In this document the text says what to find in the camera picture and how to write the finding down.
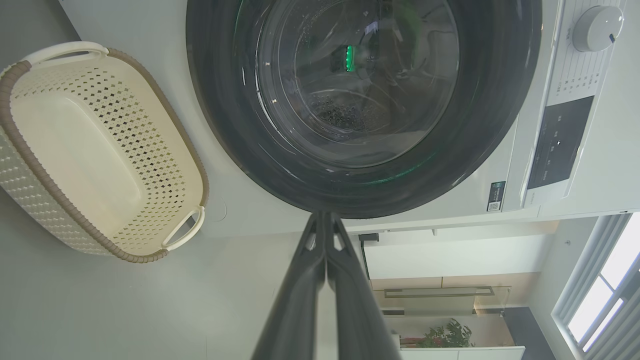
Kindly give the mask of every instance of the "door glass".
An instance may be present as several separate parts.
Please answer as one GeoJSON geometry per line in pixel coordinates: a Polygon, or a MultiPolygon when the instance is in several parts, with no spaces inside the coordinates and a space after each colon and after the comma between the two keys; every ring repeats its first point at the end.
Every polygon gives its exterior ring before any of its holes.
{"type": "Polygon", "coordinates": [[[288,0],[266,16],[255,79],[266,125],[304,155],[378,165],[446,109],[459,60],[446,1],[288,0]]]}

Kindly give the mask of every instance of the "floor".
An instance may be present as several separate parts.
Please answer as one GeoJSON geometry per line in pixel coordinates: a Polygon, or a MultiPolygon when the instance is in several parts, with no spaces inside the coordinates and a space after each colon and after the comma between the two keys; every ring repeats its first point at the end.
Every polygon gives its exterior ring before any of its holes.
{"type": "MultiPolygon", "coordinates": [[[[1,1],[0,32],[2,68],[77,39],[56,0],[1,1]]],[[[0,189],[0,359],[249,359],[299,236],[200,233],[133,265],[66,247],[0,189]]],[[[317,358],[336,359],[327,287],[319,319],[317,358]]]]}

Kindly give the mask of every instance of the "white cabinet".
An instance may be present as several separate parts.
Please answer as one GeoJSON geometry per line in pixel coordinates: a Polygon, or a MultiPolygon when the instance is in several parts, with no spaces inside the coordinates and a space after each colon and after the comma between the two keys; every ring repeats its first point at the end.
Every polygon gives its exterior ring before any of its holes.
{"type": "Polygon", "coordinates": [[[539,272],[557,222],[485,225],[380,234],[366,242],[371,279],[539,272]]]}
{"type": "Polygon", "coordinates": [[[461,350],[458,360],[521,360],[524,347],[461,350]]]}
{"type": "Polygon", "coordinates": [[[400,351],[402,360],[458,360],[457,349],[411,349],[409,351],[400,351]]]}
{"type": "Polygon", "coordinates": [[[521,360],[524,347],[404,348],[402,360],[521,360]]]}

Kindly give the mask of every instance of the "front-load washing machine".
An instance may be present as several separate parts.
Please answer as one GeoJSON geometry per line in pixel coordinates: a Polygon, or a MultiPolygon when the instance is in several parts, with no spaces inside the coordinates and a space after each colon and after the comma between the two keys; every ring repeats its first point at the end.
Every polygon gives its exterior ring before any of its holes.
{"type": "Polygon", "coordinates": [[[61,4],[169,98],[210,236],[535,217],[570,191],[623,21],[616,0],[61,4]]]}

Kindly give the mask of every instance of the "laundry basket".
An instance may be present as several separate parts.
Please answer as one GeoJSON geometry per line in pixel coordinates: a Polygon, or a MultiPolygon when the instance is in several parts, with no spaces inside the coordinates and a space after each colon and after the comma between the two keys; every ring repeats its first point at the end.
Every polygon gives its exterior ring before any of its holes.
{"type": "Polygon", "coordinates": [[[148,263],[202,226],[202,163],[130,56],[92,42],[27,56],[0,78],[0,125],[1,186],[72,248],[148,263]],[[194,214],[195,225],[169,243],[194,214]]]}

